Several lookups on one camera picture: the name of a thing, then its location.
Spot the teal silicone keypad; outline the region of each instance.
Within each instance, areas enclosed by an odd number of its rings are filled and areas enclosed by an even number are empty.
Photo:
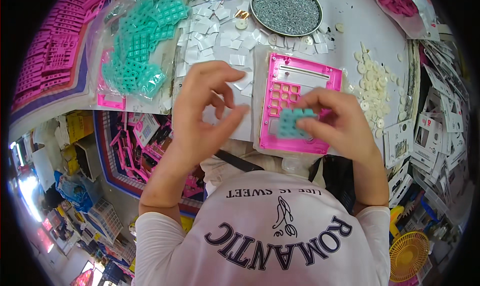
[[[279,126],[276,133],[277,138],[303,138],[309,139],[311,136],[297,128],[297,120],[302,118],[317,118],[312,109],[287,109],[280,111]]]

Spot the left hand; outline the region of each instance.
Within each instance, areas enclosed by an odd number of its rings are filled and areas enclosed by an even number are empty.
[[[249,106],[235,106],[233,92],[225,83],[244,75],[224,61],[210,61],[195,64],[185,77],[173,106],[174,139],[168,150],[175,151],[189,169],[215,154],[249,112]],[[202,120],[202,112],[208,105],[215,107],[219,120],[225,106],[232,111],[213,126]]]

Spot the fan grille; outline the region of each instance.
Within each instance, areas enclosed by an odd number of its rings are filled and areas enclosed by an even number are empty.
[[[425,264],[429,242],[421,232],[409,232],[401,236],[390,248],[390,280],[407,281]]]

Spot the metal tray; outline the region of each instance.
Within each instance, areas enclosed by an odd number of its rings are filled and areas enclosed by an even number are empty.
[[[281,33],[279,31],[276,31],[272,28],[270,28],[269,26],[267,26],[266,24],[264,24],[258,17],[257,17],[257,14],[255,13],[255,10],[253,9],[253,5],[254,5],[254,0],[250,0],[250,10],[251,10],[251,14],[253,15],[254,19],[256,22],[262,24],[265,28],[267,28],[268,30],[274,32],[274,33],[277,33],[279,35],[283,35],[283,36],[290,36],[290,37],[299,37],[299,36],[305,36],[305,35],[309,35],[311,33],[313,33],[315,30],[318,29],[318,27],[320,27],[321,23],[322,23],[322,20],[323,20],[323,11],[322,11],[322,7],[320,6],[320,3],[318,2],[318,0],[313,0],[317,6],[318,6],[318,24],[316,25],[316,27],[312,30],[312,31],[309,31],[307,33],[304,33],[304,34],[298,34],[298,35],[291,35],[291,34],[285,34],[285,33]]]

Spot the hand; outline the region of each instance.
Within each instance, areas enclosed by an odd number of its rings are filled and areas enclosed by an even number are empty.
[[[324,108],[332,109],[323,122],[301,119],[297,127],[327,142],[345,158],[366,163],[379,153],[355,96],[319,87],[301,97],[295,107],[312,108],[315,113]]]
[[[225,84],[242,79],[244,75],[223,61],[197,63],[191,67],[173,107],[174,139],[169,147],[176,150],[175,155],[182,158],[186,167],[191,169],[215,154],[249,112],[249,106],[235,106],[233,92]],[[215,107],[219,120],[225,106],[232,111],[212,126],[202,120],[202,112],[208,105]]]

